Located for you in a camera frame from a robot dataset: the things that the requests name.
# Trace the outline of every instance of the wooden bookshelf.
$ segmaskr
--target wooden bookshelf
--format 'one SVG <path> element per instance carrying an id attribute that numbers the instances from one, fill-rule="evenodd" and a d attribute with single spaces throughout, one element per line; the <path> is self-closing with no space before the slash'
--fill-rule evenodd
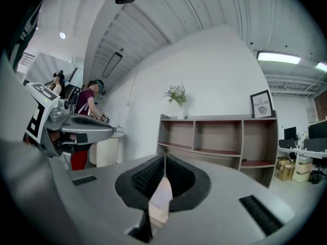
<path id="1" fill-rule="evenodd" d="M 234 168 L 269 187 L 277 159 L 277 118 L 224 115 L 177 120 L 162 114 L 157 143 L 158 153 Z"/>

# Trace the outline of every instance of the round light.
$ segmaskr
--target round light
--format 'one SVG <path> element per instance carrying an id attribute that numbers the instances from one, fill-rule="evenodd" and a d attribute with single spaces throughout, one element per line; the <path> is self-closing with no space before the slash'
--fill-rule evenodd
<path id="1" fill-rule="evenodd" d="M 60 35 L 60 38 L 61 38 L 61 39 L 65 39 L 65 38 L 66 38 L 66 34 L 65 34 L 65 33 L 63 33 L 63 32 L 62 32 L 62 33 L 60 33 L 59 35 Z"/>

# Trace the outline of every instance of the brown wall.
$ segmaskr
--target brown wall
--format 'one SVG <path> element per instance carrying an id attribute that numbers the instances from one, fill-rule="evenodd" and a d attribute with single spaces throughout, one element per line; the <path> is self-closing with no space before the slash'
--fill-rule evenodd
<path id="1" fill-rule="evenodd" d="M 315 97 L 318 119 L 323 120 L 327 116 L 327 90 Z"/>

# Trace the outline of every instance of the vase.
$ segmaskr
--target vase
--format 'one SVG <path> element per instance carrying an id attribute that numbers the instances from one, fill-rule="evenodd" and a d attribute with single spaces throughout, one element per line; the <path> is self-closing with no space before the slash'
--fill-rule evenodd
<path id="1" fill-rule="evenodd" d="M 178 120 L 184 120 L 185 119 L 185 111 L 184 111 L 184 107 L 183 106 L 180 106 L 179 107 L 177 119 Z"/>

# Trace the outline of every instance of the red pants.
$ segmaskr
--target red pants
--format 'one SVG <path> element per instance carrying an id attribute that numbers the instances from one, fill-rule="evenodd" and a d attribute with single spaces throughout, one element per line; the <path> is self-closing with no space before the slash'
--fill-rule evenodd
<path id="1" fill-rule="evenodd" d="M 84 169 L 87 162 L 87 151 L 74 153 L 71 158 L 72 170 Z"/>

